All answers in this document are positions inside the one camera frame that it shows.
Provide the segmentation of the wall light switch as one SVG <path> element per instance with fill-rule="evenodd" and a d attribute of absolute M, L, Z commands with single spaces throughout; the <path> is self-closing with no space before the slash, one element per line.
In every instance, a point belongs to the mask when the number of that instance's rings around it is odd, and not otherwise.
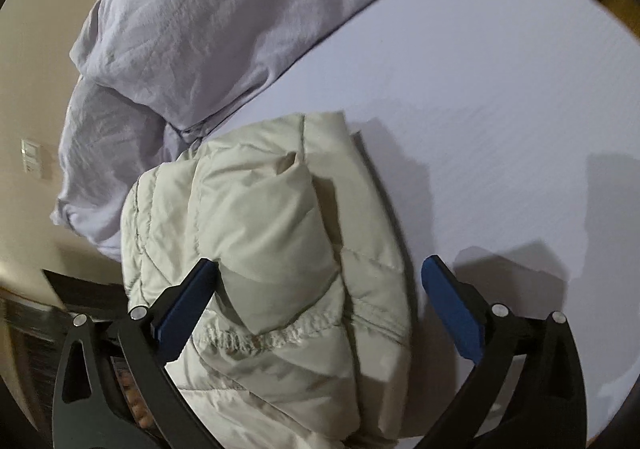
<path fill-rule="evenodd" d="M 42 176 L 40 145 L 31 140 L 22 139 L 21 155 L 24 172 L 40 178 Z"/>

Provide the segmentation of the right lavender pillow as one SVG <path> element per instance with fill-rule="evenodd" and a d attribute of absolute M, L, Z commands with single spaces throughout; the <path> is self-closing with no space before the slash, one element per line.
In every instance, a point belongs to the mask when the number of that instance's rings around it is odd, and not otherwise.
<path fill-rule="evenodd" d="M 72 108 L 132 102 L 180 131 L 246 104 L 376 0 L 96 0 Z"/>

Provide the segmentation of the lavender bed mattress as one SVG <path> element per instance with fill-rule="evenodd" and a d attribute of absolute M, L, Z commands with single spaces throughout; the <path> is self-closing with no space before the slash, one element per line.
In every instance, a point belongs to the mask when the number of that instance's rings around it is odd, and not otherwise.
<path fill-rule="evenodd" d="M 379 0 L 224 123 L 341 110 L 416 273 L 562 310 L 588 432 L 639 374 L 639 42 L 593 0 Z"/>

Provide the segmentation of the lavender pillow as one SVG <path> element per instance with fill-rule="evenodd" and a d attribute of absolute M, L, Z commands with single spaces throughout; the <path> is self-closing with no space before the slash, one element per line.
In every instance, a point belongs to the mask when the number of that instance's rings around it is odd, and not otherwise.
<path fill-rule="evenodd" d="M 180 131 L 246 104 L 376 0 L 96 0 L 72 108 L 132 102 Z"/>
<path fill-rule="evenodd" d="M 62 187 L 52 223 L 120 261 L 120 215 L 131 187 L 192 142 L 152 109 L 79 76 L 58 145 Z"/>

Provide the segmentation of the left lavender pillow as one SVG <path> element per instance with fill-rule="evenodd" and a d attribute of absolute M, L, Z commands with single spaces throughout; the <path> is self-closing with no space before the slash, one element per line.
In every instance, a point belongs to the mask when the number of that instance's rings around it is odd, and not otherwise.
<path fill-rule="evenodd" d="M 79 76 L 58 145 L 62 187 L 52 223 L 120 261 L 120 215 L 131 187 L 192 142 L 152 109 Z"/>

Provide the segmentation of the beige puffer jacket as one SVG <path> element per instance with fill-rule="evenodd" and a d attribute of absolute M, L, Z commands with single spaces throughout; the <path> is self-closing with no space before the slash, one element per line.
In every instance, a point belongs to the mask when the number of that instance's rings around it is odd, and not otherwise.
<path fill-rule="evenodd" d="M 404 261 L 342 113 L 210 139 L 122 208 L 130 306 L 203 258 L 221 285 L 168 373 L 228 448 L 391 448 L 411 359 Z"/>

